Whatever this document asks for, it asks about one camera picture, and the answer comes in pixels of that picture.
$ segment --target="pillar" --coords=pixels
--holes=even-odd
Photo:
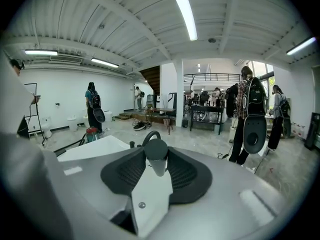
[[[175,126],[181,127],[184,116],[184,65],[182,59],[173,62],[176,71],[176,121]]]

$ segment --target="railing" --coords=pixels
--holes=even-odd
[[[223,73],[198,73],[198,74],[185,74],[183,76],[184,82],[205,82],[205,81],[232,81],[240,82],[240,74],[223,74]]]

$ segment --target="fluorescent light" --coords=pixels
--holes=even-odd
[[[297,51],[300,51],[303,48],[307,47],[308,45],[312,44],[314,41],[316,41],[315,37],[308,38],[307,40],[305,40],[302,43],[298,44],[296,47],[288,50],[286,52],[286,54],[287,55],[292,55],[292,54],[296,53]]]
[[[56,50],[25,50],[24,52],[27,55],[58,55]]]
[[[111,62],[107,62],[107,61],[101,60],[101,59],[93,58],[91,61],[95,62],[95,63],[100,63],[100,64],[103,64],[103,65],[107,65],[107,66],[110,66],[110,67],[113,67],[113,68],[119,68],[118,65],[113,64]]]
[[[192,14],[189,0],[175,0],[182,13],[186,29],[188,30],[191,41],[198,40],[194,15]]]

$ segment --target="woman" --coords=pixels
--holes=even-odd
[[[90,127],[95,127],[98,129],[99,132],[102,132],[102,124],[97,121],[94,115],[94,109],[90,105],[95,93],[97,93],[95,84],[93,82],[90,82],[88,86],[88,90],[85,92],[85,103],[87,107],[88,121],[89,121]]]
[[[279,110],[279,105],[282,100],[286,99],[286,96],[280,89],[278,85],[274,85],[272,88],[272,94],[275,94],[274,97],[274,106],[273,109],[270,110],[269,115],[273,115],[273,125],[272,125],[272,130],[268,142],[268,150],[275,150],[279,144],[281,133],[282,133],[282,122],[283,118],[281,117],[280,110]]]
[[[221,90],[218,87],[216,87],[214,90],[215,90],[215,106],[220,107],[221,96],[222,96]]]

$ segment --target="staircase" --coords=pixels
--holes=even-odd
[[[155,95],[160,95],[160,66],[154,66],[140,71],[147,80]]]

